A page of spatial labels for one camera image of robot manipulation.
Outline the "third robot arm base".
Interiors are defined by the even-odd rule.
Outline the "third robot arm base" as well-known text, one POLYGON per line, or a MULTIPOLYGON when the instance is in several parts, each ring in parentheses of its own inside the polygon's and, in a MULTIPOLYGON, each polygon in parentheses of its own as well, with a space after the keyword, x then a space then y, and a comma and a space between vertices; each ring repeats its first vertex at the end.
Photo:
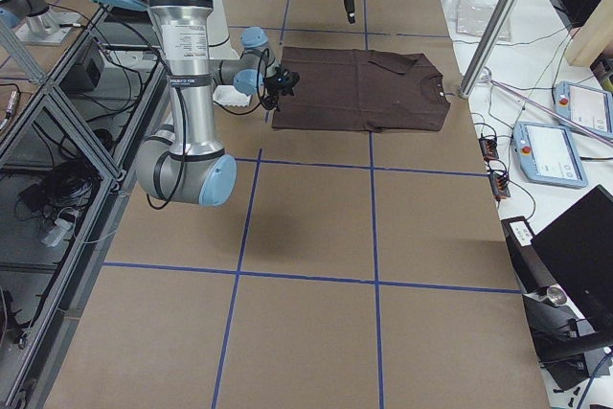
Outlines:
POLYGON ((54 11, 46 0, 1 0, 1 20, 30 45, 59 46, 80 25, 78 12, 54 11))

